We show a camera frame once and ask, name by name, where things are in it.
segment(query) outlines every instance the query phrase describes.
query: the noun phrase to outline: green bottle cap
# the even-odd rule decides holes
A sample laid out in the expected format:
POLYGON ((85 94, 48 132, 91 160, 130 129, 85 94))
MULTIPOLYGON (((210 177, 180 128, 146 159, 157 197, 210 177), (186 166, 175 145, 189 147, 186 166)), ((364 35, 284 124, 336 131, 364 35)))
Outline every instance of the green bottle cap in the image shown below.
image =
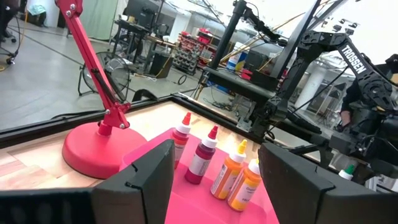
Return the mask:
POLYGON ((347 169, 344 170, 344 172, 346 172, 347 174, 353 174, 355 170, 355 166, 354 165, 349 165, 349 167, 347 169))

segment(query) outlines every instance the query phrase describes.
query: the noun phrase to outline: red paint bottle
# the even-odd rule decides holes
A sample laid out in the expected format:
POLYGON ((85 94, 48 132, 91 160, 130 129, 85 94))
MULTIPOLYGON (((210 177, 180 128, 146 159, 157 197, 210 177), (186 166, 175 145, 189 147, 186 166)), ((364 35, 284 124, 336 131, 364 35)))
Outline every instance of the red paint bottle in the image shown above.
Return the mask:
POLYGON ((171 134, 171 139, 174 140, 174 169, 177 168, 185 146, 187 145, 188 134, 191 131, 190 122, 191 113, 188 112, 182 120, 182 123, 178 124, 171 134))
POLYGON ((200 184, 201 179, 205 175, 207 167, 209 166, 211 158, 216 152, 217 130, 218 127, 214 126, 207 138, 202 139, 201 143, 198 145, 192 162, 185 174, 185 179, 187 181, 193 184, 200 184))

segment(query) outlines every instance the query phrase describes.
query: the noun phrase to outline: red desk lamp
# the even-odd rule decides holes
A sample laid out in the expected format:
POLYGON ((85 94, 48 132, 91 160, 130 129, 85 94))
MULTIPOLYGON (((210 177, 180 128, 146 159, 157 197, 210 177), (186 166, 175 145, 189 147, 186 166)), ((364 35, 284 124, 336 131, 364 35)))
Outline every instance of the red desk lamp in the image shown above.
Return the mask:
POLYGON ((130 124, 124 113, 130 108, 130 103, 120 104, 114 96, 110 85, 114 83, 112 79, 107 79, 87 38, 79 20, 83 0, 55 0, 55 4, 65 17, 105 107, 104 120, 99 126, 97 123, 86 123, 68 133, 62 156, 78 172, 107 179, 118 172, 123 155, 147 141, 138 132, 128 128, 130 124))

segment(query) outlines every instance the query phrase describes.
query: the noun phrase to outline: small bottle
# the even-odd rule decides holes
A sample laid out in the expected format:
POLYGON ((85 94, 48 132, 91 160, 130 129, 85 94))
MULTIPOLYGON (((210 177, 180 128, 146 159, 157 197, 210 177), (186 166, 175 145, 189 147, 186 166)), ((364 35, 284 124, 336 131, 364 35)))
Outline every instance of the small bottle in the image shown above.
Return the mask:
POLYGON ((187 173, 185 173, 185 179, 187 181, 193 184, 200 184, 201 179, 205 175, 207 167, 209 166, 211 158, 216 152, 217 130, 218 127, 214 126, 207 138, 203 139, 198 145, 191 165, 189 166, 187 173))
POLYGON ((174 140, 174 169, 177 168, 182 153, 184 152, 185 146, 187 145, 189 138, 188 134, 191 131, 190 122, 191 113, 188 112, 182 120, 182 123, 178 124, 171 134, 171 139, 174 140))
POLYGON ((229 191, 232 188, 236 178, 243 168, 243 161, 246 158, 244 150, 246 149, 246 144, 248 141, 243 140, 236 152, 232 152, 229 157, 224 161, 220 173, 218 174, 216 180, 211 186, 211 194, 221 200, 226 199, 229 191))
POLYGON ((354 177, 353 176, 354 170, 355 170, 355 166, 349 165, 349 167, 347 169, 341 170, 338 173, 338 175, 346 180, 351 180, 354 177))
POLYGON ((261 183, 259 160, 252 159, 236 179, 228 195, 228 205, 236 211, 243 211, 261 183))

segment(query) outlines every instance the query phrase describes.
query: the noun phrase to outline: red bottle cap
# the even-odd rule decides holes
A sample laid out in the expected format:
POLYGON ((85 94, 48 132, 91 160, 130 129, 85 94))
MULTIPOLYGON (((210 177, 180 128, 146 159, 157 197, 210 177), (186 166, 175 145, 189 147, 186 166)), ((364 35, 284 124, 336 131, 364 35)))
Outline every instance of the red bottle cap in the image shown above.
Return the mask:
POLYGON ((213 129, 210 131, 209 135, 207 135, 210 139, 216 139, 217 136, 217 131, 218 131, 218 126, 215 125, 213 129))
POLYGON ((184 119, 182 120, 182 124, 189 125, 190 122, 191 122, 191 113, 188 112, 187 115, 185 115, 184 119))

